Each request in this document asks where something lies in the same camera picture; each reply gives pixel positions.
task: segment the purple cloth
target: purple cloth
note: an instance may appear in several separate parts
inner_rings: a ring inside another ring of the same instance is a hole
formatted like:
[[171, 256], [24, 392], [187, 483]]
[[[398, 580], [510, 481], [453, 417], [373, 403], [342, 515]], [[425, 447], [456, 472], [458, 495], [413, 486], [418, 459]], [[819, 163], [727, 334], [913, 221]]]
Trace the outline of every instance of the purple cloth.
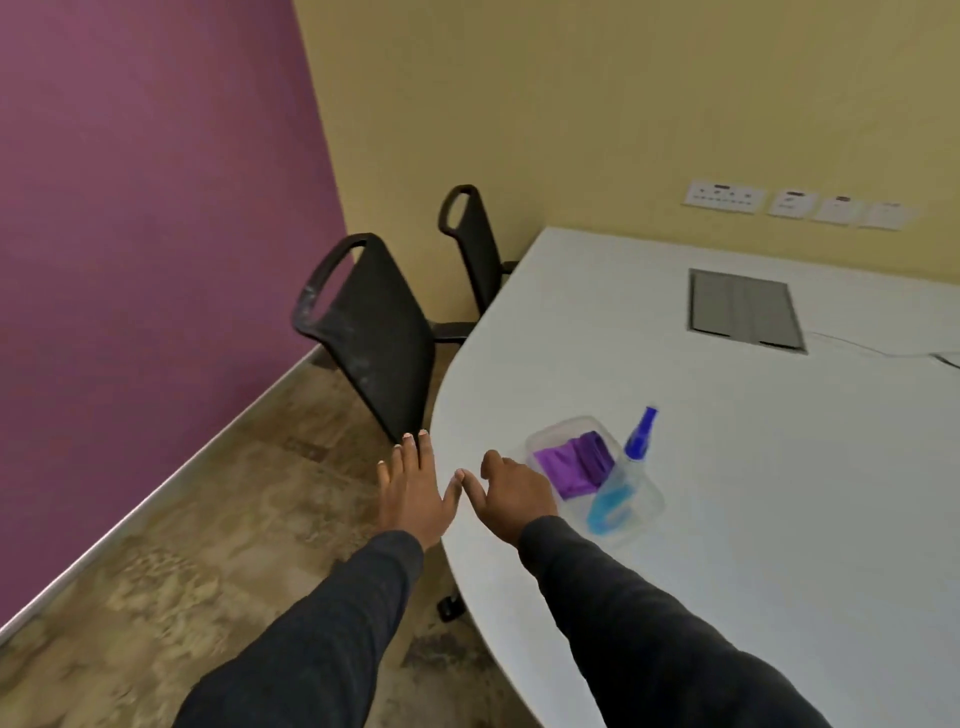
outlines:
[[534, 457], [563, 500], [596, 493], [613, 468], [607, 444], [593, 430]]

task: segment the blue spray nozzle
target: blue spray nozzle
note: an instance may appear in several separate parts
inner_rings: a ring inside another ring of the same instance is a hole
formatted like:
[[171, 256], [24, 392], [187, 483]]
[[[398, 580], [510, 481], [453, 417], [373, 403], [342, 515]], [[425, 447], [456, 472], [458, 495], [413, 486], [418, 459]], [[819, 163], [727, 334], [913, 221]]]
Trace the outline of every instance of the blue spray nozzle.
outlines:
[[650, 446], [650, 430], [654, 427], [654, 420], [657, 418], [657, 408], [647, 407], [643, 413], [643, 419], [636, 426], [630, 437], [627, 438], [627, 444], [623, 448], [623, 453], [631, 460], [642, 460], [647, 454], [647, 448]]

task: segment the blue spray bottle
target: blue spray bottle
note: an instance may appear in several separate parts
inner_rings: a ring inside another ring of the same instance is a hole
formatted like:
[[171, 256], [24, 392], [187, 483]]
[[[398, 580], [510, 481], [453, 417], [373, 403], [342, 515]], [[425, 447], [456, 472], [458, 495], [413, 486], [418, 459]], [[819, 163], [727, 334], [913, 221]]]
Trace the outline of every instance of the blue spray bottle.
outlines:
[[665, 506], [663, 494], [646, 474], [646, 455], [657, 408], [647, 407], [613, 470], [593, 497], [587, 515], [591, 533], [606, 536], [642, 526], [655, 519]]

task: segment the gray sleeve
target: gray sleeve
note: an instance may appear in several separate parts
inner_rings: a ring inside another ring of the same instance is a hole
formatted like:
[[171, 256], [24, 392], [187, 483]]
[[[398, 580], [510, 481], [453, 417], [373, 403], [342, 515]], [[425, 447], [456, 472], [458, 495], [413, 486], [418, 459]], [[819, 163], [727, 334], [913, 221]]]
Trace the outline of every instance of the gray sleeve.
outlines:
[[828, 725], [783, 675], [563, 519], [528, 524], [519, 553], [611, 728]]
[[360, 728], [380, 658], [422, 568], [413, 536], [374, 536], [236, 658], [201, 679], [175, 728]]

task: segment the chair caster wheel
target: chair caster wheel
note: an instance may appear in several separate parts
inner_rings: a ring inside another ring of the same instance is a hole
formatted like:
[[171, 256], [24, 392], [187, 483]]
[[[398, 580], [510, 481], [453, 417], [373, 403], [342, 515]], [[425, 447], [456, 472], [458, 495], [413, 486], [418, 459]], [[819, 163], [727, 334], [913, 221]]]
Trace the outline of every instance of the chair caster wheel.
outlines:
[[445, 596], [437, 602], [437, 613], [440, 621], [449, 622], [459, 619], [467, 611], [467, 604], [460, 595]]

